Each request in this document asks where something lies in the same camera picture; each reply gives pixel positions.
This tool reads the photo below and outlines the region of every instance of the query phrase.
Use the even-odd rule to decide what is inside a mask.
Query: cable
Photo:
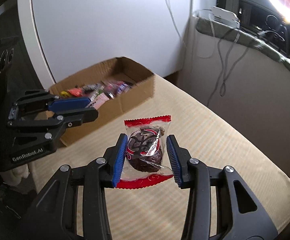
[[[211,29],[212,29],[213,37],[215,38],[215,30],[214,30],[214,25],[213,25],[213,22],[212,22],[212,19],[211,19],[211,14],[208,15],[208,18],[209,18],[209,21],[210,21],[210,23],[211,23]],[[208,59],[208,58],[211,58],[211,57],[213,57],[213,55],[214,55],[215,48],[216,48],[216,41],[214,42],[214,49],[213,49],[212,54],[211,54],[210,56],[207,56],[207,57],[197,56],[197,57],[198,57],[198,58],[202,58],[202,59]]]
[[[224,72],[223,72],[223,83],[222,83],[222,86],[221,86],[221,89],[220,89],[220,96],[224,96],[226,92],[224,92],[224,94],[222,95],[221,93],[221,90],[222,90],[222,87],[224,87],[224,89],[226,90],[226,85],[225,85],[225,78],[226,78],[226,73],[227,73],[227,66],[228,66],[228,58],[229,58],[229,54],[230,52],[232,51],[233,47],[234,47],[234,44],[237,43],[238,39],[239,39],[239,32],[237,32],[237,35],[236,35],[236,38],[233,42],[233,44],[231,45],[231,47],[229,48],[227,54],[226,54],[226,57],[225,57],[225,65],[224,65]]]
[[[193,57],[194,57],[194,51],[196,51],[196,48],[197,48],[197,31],[196,31],[196,24],[197,24],[197,19],[198,19],[198,14],[200,11],[212,11],[211,9],[200,9],[200,10],[197,10],[197,14],[194,16],[195,17],[195,23],[194,23],[194,37],[193,37],[193,45],[192,45],[192,57],[191,57],[191,63],[190,63],[190,77],[192,76],[192,73],[193,73]],[[214,50],[213,50],[213,53],[211,56],[207,57],[207,58],[210,58],[213,56],[214,54],[214,51],[215,51],[215,46],[214,46]],[[190,78],[189,79],[189,92],[191,91],[192,89],[192,79]]]
[[[220,55],[220,58],[221,58],[221,72],[220,72],[220,74],[218,75],[218,77],[217,77],[217,80],[216,80],[216,84],[215,84],[215,87],[214,87],[214,90],[213,90],[213,92],[211,93],[211,95],[209,96],[209,98],[208,98],[208,100],[207,100],[207,104],[206,104],[206,106],[208,107],[209,106],[209,103],[210,103],[210,101],[211,101],[211,99],[212,99],[212,97],[213,97],[213,95],[215,94],[215,92],[216,92],[216,90],[217,90],[217,88],[218,88],[218,85],[219,85],[219,82],[220,82],[220,79],[221,79],[221,76],[222,76],[222,74],[223,74],[223,71],[224,71],[224,62],[223,62],[223,57],[222,57],[222,55],[221,55],[221,49],[220,49],[220,43],[221,43],[221,41],[228,35],[228,34],[230,34],[233,30],[235,30],[235,29],[229,29],[221,38],[220,38],[220,40],[218,41],[218,43],[217,43],[217,49],[218,49],[218,53],[219,53],[219,55]]]
[[[175,27],[175,30],[176,30],[176,32],[178,34],[178,37],[180,38],[180,41],[184,44],[184,47],[187,48],[186,47],[186,44],[185,44],[185,42],[184,42],[184,40],[183,40],[183,38],[182,38],[182,36],[180,34],[180,32],[178,31],[178,28],[177,28],[177,25],[176,25],[176,22],[175,22],[175,19],[174,19],[174,16],[173,16],[173,12],[172,12],[172,9],[171,9],[170,0],[165,0],[165,3],[166,3],[166,6],[167,6],[167,9],[168,9],[168,11],[169,11],[169,13],[171,15],[172,22],[173,22],[173,25]]]
[[[220,96],[221,96],[221,97],[223,97],[223,96],[225,95],[225,93],[226,93],[226,81],[228,80],[230,74],[232,73],[232,71],[233,71],[233,69],[235,68],[236,64],[237,64],[238,62],[240,62],[240,61],[243,59],[243,57],[245,57],[245,55],[246,55],[246,53],[248,52],[248,50],[249,50],[249,46],[245,49],[245,51],[244,51],[244,53],[242,54],[242,56],[240,56],[240,57],[238,58],[238,60],[236,60],[236,61],[233,63],[233,65],[232,65],[232,67],[230,68],[228,74],[227,74],[226,77],[224,78],[223,83],[222,83],[221,88],[220,88]]]

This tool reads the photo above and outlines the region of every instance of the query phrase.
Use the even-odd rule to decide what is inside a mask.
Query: striped fabric
[[[290,221],[290,179],[228,123],[159,76],[154,97],[106,124],[69,147],[36,160],[30,167],[40,191],[63,164],[87,165],[115,145],[125,132],[124,120],[170,114],[169,134],[180,147],[208,166],[233,166],[263,204],[278,231]],[[167,154],[165,165],[169,166]],[[180,239],[189,190],[180,190],[173,179],[138,190],[106,189],[113,239]],[[212,228],[216,233],[215,191],[212,191]],[[82,194],[77,205],[78,233],[82,230]]]

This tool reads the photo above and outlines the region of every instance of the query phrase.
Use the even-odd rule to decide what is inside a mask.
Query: gray cable
[[[237,32],[237,36],[236,36],[236,39],[233,41],[233,44],[231,45],[231,47],[229,48],[227,54],[226,54],[226,58],[225,58],[225,65],[224,65],[224,72],[223,72],[223,83],[221,85],[221,88],[220,88],[220,96],[224,96],[226,92],[224,92],[224,94],[222,94],[222,88],[224,87],[225,90],[226,90],[226,85],[225,85],[225,82],[226,82],[226,76],[227,76],[227,66],[228,66],[228,58],[229,58],[229,54],[230,52],[232,51],[233,47],[234,47],[234,44],[237,43],[238,39],[239,39],[239,32]]]
[[[230,74],[232,73],[232,71],[233,71],[233,69],[235,68],[236,64],[237,64],[238,62],[240,62],[240,61],[243,59],[243,57],[245,57],[245,55],[247,54],[248,50],[249,50],[249,47],[247,47],[247,48],[245,49],[244,53],[242,54],[242,56],[240,56],[240,57],[238,58],[238,60],[236,60],[236,61],[233,63],[233,65],[232,65],[232,67],[230,68],[228,74],[227,74],[226,77],[223,79],[223,83],[222,83],[221,88],[220,88],[220,96],[221,96],[221,97],[223,97],[223,96],[226,94],[226,81],[228,80]]]
[[[212,99],[213,95],[215,94],[215,92],[216,92],[216,90],[217,90],[217,88],[218,88],[218,85],[219,85],[220,80],[221,80],[221,76],[222,76],[223,71],[224,71],[224,62],[223,62],[223,57],[222,57],[222,54],[221,54],[220,43],[221,43],[221,41],[222,41],[222,40],[223,40],[223,39],[224,39],[228,34],[230,34],[233,30],[235,30],[235,29],[229,29],[229,30],[228,30],[228,31],[223,35],[223,37],[220,38],[220,40],[219,40],[218,43],[217,43],[218,53],[219,53],[220,58],[221,58],[221,72],[220,72],[220,74],[219,74],[218,77],[217,77],[217,80],[216,80],[216,84],[215,84],[214,90],[213,90],[213,92],[211,93],[211,95],[209,96],[209,98],[208,98],[208,100],[207,100],[207,104],[206,104],[207,107],[209,106],[209,104],[210,104],[210,102],[211,102],[211,99]]]

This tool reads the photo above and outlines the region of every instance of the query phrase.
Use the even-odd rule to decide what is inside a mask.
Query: snack package
[[[94,107],[97,110],[108,100],[109,98],[104,93],[101,93],[92,102],[85,106],[85,108]]]
[[[162,165],[167,129],[171,116],[125,120],[128,143],[117,188],[137,189],[153,186],[173,177]]]
[[[104,83],[106,84],[104,92],[112,99],[123,92],[127,92],[133,86],[132,83],[127,81],[106,80]]]

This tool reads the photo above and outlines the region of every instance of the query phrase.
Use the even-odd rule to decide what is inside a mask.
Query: cardboard box
[[[83,69],[51,86],[50,92],[59,95],[63,90],[82,84],[95,84],[103,79],[129,81],[135,85],[128,92],[105,102],[98,109],[98,118],[94,122],[67,129],[61,137],[66,146],[138,106],[154,94],[152,71],[126,57],[112,58]]]

